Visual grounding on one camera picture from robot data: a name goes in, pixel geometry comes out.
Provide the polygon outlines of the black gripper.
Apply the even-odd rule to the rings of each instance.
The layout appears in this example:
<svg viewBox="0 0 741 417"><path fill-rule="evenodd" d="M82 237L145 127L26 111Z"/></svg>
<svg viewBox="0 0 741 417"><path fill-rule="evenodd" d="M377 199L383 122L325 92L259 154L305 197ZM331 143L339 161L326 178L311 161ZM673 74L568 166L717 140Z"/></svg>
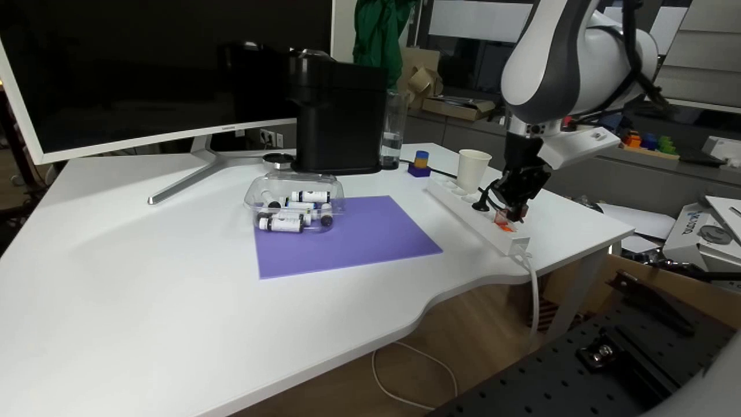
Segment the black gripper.
<svg viewBox="0 0 741 417"><path fill-rule="evenodd" d="M539 157L541 140L526 140L519 134L506 138L506 169L499 185L501 197L508 202L508 217L522 222L533 199L552 176L552 169Z"/></svg>

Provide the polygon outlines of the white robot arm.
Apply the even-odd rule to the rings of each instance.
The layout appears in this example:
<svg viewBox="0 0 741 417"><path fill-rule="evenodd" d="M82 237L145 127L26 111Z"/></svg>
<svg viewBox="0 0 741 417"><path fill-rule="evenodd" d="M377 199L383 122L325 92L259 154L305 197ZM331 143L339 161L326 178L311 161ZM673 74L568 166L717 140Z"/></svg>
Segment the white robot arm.
<svg viewBox="0 0 741 417"><path fill-rule="evenodd" d="M510 54L501 92L508 110L506 171L492 185L510 221L523 221L528 202L556 169L613 148L618 138L594 126L655 87L658 43L636 25L641 0L624 0L621 21L600 0L536 0Z"/></svg>

